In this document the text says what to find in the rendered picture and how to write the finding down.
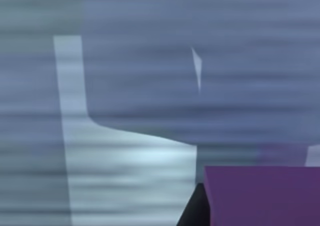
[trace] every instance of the purple block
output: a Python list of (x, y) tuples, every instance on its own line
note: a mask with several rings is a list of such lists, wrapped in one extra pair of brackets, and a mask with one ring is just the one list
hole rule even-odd
[(211, 226), (319, 226), (319, 167), (207, 166)]

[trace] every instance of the purple box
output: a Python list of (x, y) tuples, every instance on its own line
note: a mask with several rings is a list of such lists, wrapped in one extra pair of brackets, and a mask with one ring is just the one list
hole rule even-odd
[(211, 226), (319, 226), (320, 167), (207, 166)]

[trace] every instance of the purple rectangle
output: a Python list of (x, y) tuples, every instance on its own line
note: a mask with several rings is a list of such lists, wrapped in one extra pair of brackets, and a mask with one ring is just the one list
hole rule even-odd
[(320, 168), (207, 166), (211, 226), (320, 225)]

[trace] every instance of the white shape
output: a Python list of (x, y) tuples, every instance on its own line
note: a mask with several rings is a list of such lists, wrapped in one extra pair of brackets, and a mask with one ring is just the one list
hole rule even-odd
[(305, 166), (320, 167), (320, 145), (308, 147)]
[(194, 189), (196, 147), (94, 123), (81, 36), (55, 36), (54, 50), (73, 226), (175, 225)]
[(191, 47), (191, 50), (192, 50), (192, 56), (193, 56), (193, 64), (194, 64), (195, 73), (196, 73), (196, 79), (198, 82), (198, 89), (200, 92), (201, 91), (201, 76), (202, 76), (202, 59), (196, 53), (194, 48)]

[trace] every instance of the black shape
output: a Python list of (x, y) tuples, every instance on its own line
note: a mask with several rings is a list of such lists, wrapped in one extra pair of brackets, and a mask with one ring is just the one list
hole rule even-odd
[(210, 206), (204, 184), (197, 184), (176, 226), (210, 226)]

